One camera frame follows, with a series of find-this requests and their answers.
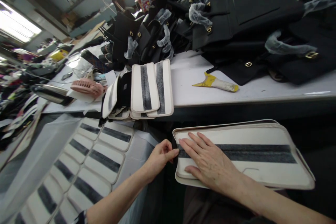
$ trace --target sleeve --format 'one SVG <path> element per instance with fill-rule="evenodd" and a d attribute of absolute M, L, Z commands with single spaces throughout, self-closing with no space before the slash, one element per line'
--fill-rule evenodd
<path fill-rule="evenodd" d="M 88 220 L 86 218 L 86 211 L 81 212 L 78 217 L 73 221 L 72 224 L 88 224 Z"/>

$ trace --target yellow scraper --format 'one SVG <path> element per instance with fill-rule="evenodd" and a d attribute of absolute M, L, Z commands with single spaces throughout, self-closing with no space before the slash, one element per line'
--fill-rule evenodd
<path fill-rule="evenodd" d="M 203 81 L 202 83 L 198 83 L 195 84 L 193 86 L 202 86 L 202 87 L 208 87 L 208 88 L 218 88 L 218 89 L 222 89 L 225 91 L 229 91 L 229 92 L 237 92 L 239 87 L 236 84 L 232 84 L 229 82 L 225 82 L 222 80 L 217 79 L 215 76 L 210 75 L 208 73 L 204 73 L 205 74 L 205 81 Z"/>

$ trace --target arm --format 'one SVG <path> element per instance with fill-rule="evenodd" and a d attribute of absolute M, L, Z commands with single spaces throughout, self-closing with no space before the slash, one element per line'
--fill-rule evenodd
<path fill-rule="evenodd" d="M 198 168 L 186 167 L 212 190 L 238 201 L 252 211 L 278 224 L 282 223 L 335 223 L 332 219 L 302 206 L 239 172 L 229 158 L 206 136 L 189 133 L 189 139 L 180 144 L 195 161 Z"/>
<path fill-rule="evenodd" d="M 88 223 L 117 224 L 142 189 L 152 182 L 166 163 L 178 153 L 179 150 L 173 150 L 167 139 L 158 144 L 147 162 L 136 173 L 87 211 Z"/>

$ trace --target pink fan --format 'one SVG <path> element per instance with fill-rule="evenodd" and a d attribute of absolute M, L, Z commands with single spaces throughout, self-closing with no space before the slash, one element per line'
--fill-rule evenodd
<path fill-rule="evenodd" d="M 95 99 L 106 92 L 106 87 L 87 78 L 75 80 L 71 85 L 71 89 L 79 93 L 90 95 Z"/>

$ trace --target handle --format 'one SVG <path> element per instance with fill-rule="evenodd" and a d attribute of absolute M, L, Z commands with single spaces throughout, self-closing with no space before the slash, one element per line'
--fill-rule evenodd
<path fill-rule="evenodd" d="M 215 81 L 212 83 L 211 86 L 213 88 L 218 88 L 229 92 L 237 92 L 239 90 L 238 85 L 230 82 L 225 82 L 219 79 L 215 79 Z"/>

